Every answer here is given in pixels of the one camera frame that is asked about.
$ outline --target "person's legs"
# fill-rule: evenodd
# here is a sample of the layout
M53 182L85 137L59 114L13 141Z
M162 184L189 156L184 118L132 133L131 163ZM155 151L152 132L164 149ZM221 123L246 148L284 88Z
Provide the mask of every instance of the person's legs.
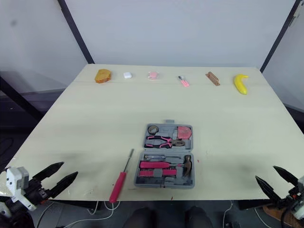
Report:
M186 228L213 228L213 225L202 208L192 207L186 211Z
M155 213L149 208L138 209L124 223L123 228L155 228Z

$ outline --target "white cable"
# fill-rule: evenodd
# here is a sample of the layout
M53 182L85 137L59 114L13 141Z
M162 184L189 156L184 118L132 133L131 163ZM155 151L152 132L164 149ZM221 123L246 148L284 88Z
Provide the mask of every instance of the white cable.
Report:
M98 220L104 220L104 219L108 219L108 218L110 218L112 215L113 215L113 213L114 213L114 204L112 204L112 209L111 209L111 214L108 216L108 217L105 217L105 218L96 218L96 219L82 219L82 220L78 220L78 221L75 221L75 222L72 222L72 223L70 223L70 224L68 224L67 226L65 226L65 227L63 227L63 228L67 228L67 227L69 227L69 226L71 226L71 225L74 225L75 223L78 223L78 222L82 222L82 221L98 221Z
M229 210L231 210L232 205L233 205L232 200L230 200L230 207L229 207L227 210L225 210L225 212L224 212L224 217L223 217L223 228L225 228L225 216L226 216L226 213L227 213Z
M108 210L115 210L115 209L117 209L118 206L119 206L119 204L120 204L120 201L118 202L117 206L116 206L114 209L111 209L111 208L108 208L108 206L106 205L106 203L105 203L105 201L104 201L104 206L105 206L105 208L107 208Z
M99 203L99 201L97 201L97 203L96 203L96 207L95 207L95 210L94 210L94 212L93 212L93 213L91 213L91 212L90 212L90 210L89 210L89 209L87 209L87 211L89 212L89 214L90 214L90 215L94 215L94 214L96 213L96 211L97 211L97 207L98 207L98 203Z
M272 227L268 226L268 225L261 219L260 215L259 215L258 212L257 212L257 209L255 209L255 212L256 212L256 215L258 216L258 218L261 220L261 222L262 222L265 226L267 226L268 228L272 228Z
M39 219L38 219L36 228L39 227L40 221L42 220L42 217L43 217L44 213L45 213L53 204L54 204L54 203L51 203L50 205L48 205L47 208L45 208L44 211L41 213L41 215L40 215L40 217L39 217Z

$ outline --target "pliers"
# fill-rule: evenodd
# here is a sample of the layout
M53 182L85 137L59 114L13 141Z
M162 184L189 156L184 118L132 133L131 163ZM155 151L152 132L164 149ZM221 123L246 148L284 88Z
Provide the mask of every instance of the pliers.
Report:
M147 136L147 140L163 140L166 141L164 144L160 145L152 145L152 144L145 144L145 148L171 148L172 146L184 146L185 142L182 140L173 140L170 137L164 137L160 135L154 135L154 136Z

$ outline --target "bread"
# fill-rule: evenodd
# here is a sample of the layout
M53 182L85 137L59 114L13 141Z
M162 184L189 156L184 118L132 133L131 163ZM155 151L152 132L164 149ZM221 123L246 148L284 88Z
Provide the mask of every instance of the bread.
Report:
M100 69L95 77L97 83L107 82L111 79L111 71L107 69Z

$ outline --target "hammer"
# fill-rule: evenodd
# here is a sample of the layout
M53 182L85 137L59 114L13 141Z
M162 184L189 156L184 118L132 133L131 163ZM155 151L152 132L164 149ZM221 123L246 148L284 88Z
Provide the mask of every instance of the hammer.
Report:
M186 155L185 156L185 163L184 164L175 164L175 163L168 163L165 161L141 161L141 163L139 164L139 167L141 169L166 169L169 167L185 167L186 171L184 176L189 175L190 171L191 171L191 167L192 167L192 162L190 161L191 156L190 155Z

